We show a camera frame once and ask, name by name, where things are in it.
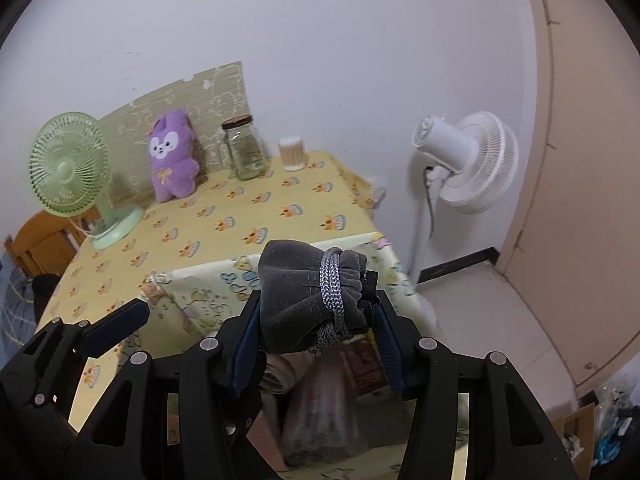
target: purple plush toy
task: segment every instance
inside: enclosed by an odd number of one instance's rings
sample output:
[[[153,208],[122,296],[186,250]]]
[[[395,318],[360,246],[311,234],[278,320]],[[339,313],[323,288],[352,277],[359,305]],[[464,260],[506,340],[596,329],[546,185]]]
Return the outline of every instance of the purple plush toy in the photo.
[[[200,167],[191,157],[194,138],[184,110],[172,110],[156,120],[149,134],[149,155],[158,202],[184,198],[195,191]]]

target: fan base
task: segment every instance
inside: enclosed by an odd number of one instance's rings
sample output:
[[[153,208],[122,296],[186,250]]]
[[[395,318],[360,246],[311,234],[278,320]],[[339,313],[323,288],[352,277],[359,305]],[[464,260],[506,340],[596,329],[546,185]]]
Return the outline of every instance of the fan base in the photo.
[[[94,238],[95,249],[105,249],[122,240],[142,220],[145,210],[139,205],[130,204],[117,209],[114,214],[118,218],[117,224],[103,235],[98,235],[97,238]]]

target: chair backrest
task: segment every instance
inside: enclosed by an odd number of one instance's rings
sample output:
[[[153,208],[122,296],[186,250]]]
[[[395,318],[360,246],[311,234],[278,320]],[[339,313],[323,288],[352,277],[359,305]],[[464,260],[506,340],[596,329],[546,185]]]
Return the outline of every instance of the chair backrest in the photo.
[[[94,218],[94,212],[83,217]],[[71,260],[76,256],[76,248],[69,237],[78,246],[85,239],[84,234],[71,225],[69,218],[54,216],[40,211],[22,226],[15,240],[8,238],[4,247],[28,276],[37,276],[45,272],[63,274]]]

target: gray drawstring pouch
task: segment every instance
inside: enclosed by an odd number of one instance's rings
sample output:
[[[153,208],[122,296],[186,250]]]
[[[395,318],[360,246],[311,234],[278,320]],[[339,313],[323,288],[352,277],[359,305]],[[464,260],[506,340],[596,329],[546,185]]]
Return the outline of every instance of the gray drawstring pouch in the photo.
[[[367,258],[355,251],[332,249],[325,252],[304,242],[272,240],[267,243],[258,263],[260,292],[260,331],[265,351],[273,354],[326,348],[317,345],[319,335],[334,324],[344,322],[343,335],[367,330],[367,320],[358,309],[362,283],[360,275],[366,270]],[[324,274],[324,296],[321,291],[322,259],[330,258],[331,267],[337,264],[338,279],[333,274],[333,285],[328,292]],[[335,311],[341,308],[337,319]]]

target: jar lid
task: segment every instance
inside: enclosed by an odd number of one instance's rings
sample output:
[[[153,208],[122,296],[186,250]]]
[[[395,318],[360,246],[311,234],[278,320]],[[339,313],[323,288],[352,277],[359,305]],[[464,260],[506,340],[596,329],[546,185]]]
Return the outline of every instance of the jar lid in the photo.
[[[240,115],[238,117],[233,117],[223,122],[222,129],[225,131],[232,130],[233,128],[238,128],[240,126],[244,126],[245,124],[249,124],[252,122],[254,122],[254,117],[251,114]]]

